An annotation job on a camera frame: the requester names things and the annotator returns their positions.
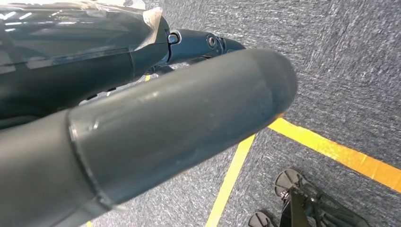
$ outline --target black metal stand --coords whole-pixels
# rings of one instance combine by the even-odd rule
[[[284,202],[280,227],[310,227],[311,224],[317,227],[369,226],[363,218],[337,203],[293,169],[279,174],[274,191]]]

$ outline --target yellow tape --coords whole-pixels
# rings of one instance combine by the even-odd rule
[[[227,174],[224,177],[220,191],[218,192],[216,201],[213,204],[213,208],[210,212],[206,227],[217,226],[218,221],[220,220],[220,217],[223,213],[224,207],[226,206],[227,200],[230,197],[231,190],[234,187],[237,177],[241,171],[242,165],[245,161],[246,155],[248,154],[254,139],[255,135],[252,135],[238,144],[233,160],[231,161],[230,167],[228,168]]]
[[[270,129],[401,193],[401,170],[279,118]]]

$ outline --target gray carpet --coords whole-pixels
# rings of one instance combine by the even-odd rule
[[[401,168],[401,1],[165,0],[173,28],[214,32],[290,58],[298,97],[285,118]],[[234,149],[110,212],[93,226],[204,226]],[[401,194],[271,130],[261,131],[220,226],[244,226],[265,210],[277,224],[272,182],[293,167],[371,226],[401,223]]]

